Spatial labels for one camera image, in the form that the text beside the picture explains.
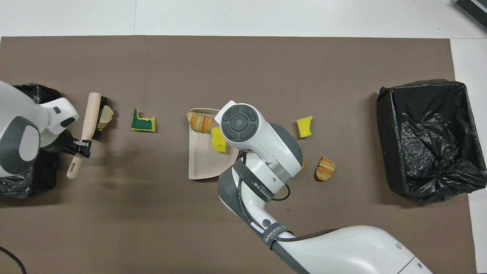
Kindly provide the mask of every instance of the white floor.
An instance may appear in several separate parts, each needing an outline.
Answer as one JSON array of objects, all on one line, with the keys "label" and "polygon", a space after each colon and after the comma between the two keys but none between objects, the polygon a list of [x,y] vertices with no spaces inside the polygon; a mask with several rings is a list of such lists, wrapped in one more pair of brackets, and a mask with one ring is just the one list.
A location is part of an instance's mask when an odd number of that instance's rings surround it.
[{"label": "white floor", "polygon": [[[0,37],[66,35],[449,38],[487,153],[487,33],[451,0],[0,1]],[[477,271],[487,272],[487,190],[469,199]]]}]

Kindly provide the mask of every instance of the black trash bag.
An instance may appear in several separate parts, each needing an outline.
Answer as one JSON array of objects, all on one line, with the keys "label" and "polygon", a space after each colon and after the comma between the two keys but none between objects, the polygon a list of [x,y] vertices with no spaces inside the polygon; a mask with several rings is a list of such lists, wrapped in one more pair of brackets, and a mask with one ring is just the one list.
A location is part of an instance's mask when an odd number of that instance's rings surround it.
[{"label": "black trash bag", "polygon": [[382,87],[377,127],[394,192],[443,201],[486,186],[486,165],[463,83],[434,79]]},{"label": "black trash bag", "polygon": [[[38,84],[14,86],[29,96],[34,103],[43,104],[61,98],[59,91]],[[9,177],[0,177],[0,196],[25,198],[35,193],[45,192],[56,186],[56,170],[59,153],[43,150],[29,171]]]}]

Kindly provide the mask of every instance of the circular button panel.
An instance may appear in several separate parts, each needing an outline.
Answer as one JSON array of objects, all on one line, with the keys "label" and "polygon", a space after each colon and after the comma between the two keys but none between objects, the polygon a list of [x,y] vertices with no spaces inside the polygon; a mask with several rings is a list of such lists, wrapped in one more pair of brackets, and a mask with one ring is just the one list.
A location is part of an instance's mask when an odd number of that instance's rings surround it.
[{"label": "circular button panel", "polygon": [[254,136],[259,127],[257,113],[247,105],[234,105],[222,116],[222,133],[233,142],[243,142]]}]

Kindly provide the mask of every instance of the black strap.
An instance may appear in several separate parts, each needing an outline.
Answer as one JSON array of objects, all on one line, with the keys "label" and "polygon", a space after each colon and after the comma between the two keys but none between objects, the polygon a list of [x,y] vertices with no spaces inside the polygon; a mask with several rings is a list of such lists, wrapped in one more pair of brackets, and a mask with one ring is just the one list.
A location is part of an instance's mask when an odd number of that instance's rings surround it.
[{"label": "black strap", "polygon": [[275,222],[264,230],[261,240],[269,249],[271,249],[272,243],[276,240],[277,236],[285,231],[292,233],[292,231],[290,231],[285,225]]},{"label": "black strap", "polygon": [[269,202],[274,197],[274,193],[270,191],[262,181],[250,171],[250,169],[244,165],[241,160],[236,161],[233,164],[233,168],[240,175],[240,179],[263,201]]}]

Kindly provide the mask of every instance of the wooden brush handle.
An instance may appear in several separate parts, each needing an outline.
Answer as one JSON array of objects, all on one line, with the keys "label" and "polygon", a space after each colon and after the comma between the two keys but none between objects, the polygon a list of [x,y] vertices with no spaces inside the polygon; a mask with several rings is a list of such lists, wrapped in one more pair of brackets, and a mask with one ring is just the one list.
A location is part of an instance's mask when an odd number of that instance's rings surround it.
[{"label": "wooden brush handle", "polygon": [[[86,105],[85,119],[83,120],[83,130],[81,132],[81,140],[91,140],[98,124],[98,112],[100,110],[101,94],[92,92],[88,95],[88,104]],[[66,176],[69,179],[74,179],[78,176],[79,169],[83,156],[76,154],[73,161],[69,165]]]}]

